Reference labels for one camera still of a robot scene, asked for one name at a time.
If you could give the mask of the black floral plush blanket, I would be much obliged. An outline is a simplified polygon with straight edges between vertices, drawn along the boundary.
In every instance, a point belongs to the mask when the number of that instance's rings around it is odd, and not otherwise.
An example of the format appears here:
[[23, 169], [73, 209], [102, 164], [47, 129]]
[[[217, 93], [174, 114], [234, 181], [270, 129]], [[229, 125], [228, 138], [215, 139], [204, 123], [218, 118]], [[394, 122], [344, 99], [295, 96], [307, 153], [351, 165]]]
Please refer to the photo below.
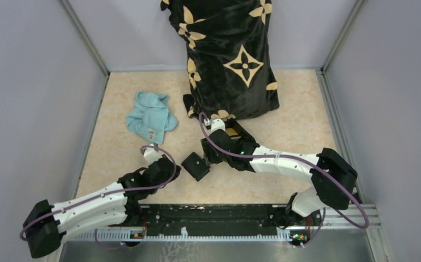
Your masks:
[[248, 119], [279, 108], [270, 65], [271, 1], [161, 1], [185, 41], [190, 118]]

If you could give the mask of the light blue cloth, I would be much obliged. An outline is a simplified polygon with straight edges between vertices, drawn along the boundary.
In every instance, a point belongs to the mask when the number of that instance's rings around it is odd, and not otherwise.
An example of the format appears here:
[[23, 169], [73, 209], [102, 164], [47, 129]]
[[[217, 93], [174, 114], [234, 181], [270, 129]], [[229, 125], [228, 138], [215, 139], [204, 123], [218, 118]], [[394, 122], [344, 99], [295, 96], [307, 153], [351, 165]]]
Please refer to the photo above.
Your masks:
[[148, 143], [162, 145], [166, 132], [178, 125], [175, 115], [169, 110], [169, 96], [152, 92], [137, 92], [133, 110], [126, 117], [127, 129]]

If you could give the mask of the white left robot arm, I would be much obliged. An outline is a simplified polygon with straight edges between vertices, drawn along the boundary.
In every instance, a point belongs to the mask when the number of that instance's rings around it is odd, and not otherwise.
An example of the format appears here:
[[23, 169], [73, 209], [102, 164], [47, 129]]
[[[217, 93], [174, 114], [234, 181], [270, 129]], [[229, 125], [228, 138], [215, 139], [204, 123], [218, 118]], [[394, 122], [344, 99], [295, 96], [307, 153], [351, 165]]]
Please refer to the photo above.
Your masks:
[[77, 199], [50, 204], [36, 203], [20, 233], [31, 258], [45, 257], [68, 240], [103, 227], [143, 225], [139, 201], [174, 181], [181, 167], [165, 155], [147, 167], [127, 173], [116, 182]]

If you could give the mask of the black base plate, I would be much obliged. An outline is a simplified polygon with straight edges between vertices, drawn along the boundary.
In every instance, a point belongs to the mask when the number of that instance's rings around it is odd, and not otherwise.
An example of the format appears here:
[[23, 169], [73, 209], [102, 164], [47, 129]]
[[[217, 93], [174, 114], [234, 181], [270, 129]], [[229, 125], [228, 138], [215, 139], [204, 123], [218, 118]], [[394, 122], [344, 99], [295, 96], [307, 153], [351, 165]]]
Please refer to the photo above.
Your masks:
[[122, 227], [146, 226], [146, 236], [178, 236], [182, 228], [191, 237], [275, 236], [278, 230], [318, 226], [319, 211], [304, 218], [289, 213], [285, 204], [185, 205], [149, 204], [140, 215], [127, 218]]

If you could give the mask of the aluminium frame rail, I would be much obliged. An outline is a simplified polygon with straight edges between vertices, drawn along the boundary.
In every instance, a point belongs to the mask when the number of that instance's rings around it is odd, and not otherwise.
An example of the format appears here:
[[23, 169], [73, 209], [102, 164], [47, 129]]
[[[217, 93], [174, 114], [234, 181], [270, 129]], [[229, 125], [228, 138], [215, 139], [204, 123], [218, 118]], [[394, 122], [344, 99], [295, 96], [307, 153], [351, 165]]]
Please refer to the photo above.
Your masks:
[[294, 241], [306, 240], [316, 229], [351, 230], [381, 221], [373, 205], [350, 206], [338, 213], [328, 208], [307, 217], [288, 212], [286, 205], [141, 205], [137, 214], [111, 207], [81, 215], [55, 216], [63, 242], [101, 241]]

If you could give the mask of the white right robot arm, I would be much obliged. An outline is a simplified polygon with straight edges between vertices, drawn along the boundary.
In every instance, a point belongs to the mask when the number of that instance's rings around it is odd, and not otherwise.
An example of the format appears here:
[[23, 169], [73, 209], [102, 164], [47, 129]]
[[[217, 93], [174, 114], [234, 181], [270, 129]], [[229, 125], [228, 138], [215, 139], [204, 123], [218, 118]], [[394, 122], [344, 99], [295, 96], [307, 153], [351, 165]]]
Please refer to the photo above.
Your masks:
[[203, 138], [201, 145], [211, 164], [225, 162], [238, 171], [274, 173], [308, 182], [310, 187], [289, 201], [286, 217], [293, 225], [300, 225], [312, 212], [325, 207], [346, 210], [358, 177], [331, 148], [316, 154], [288, 153], [262, 146], [250, 136], [231, 138], [222, 130]]

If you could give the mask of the black plastic card box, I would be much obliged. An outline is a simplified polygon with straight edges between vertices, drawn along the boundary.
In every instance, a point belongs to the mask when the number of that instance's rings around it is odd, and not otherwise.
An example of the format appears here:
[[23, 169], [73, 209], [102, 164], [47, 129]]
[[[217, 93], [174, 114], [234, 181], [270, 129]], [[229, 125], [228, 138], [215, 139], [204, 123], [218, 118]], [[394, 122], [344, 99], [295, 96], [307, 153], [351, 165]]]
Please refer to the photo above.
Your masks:
[[228, 119], [225, 121], [226, 128], [233, 128], [235, 129], [240, 136], [238, 137], [231, 137], [232, 139], [239, 140], [242, 139], [243, 141], [249, 142], [256, 142], [255, 138], [246, 131], [234, 118]]

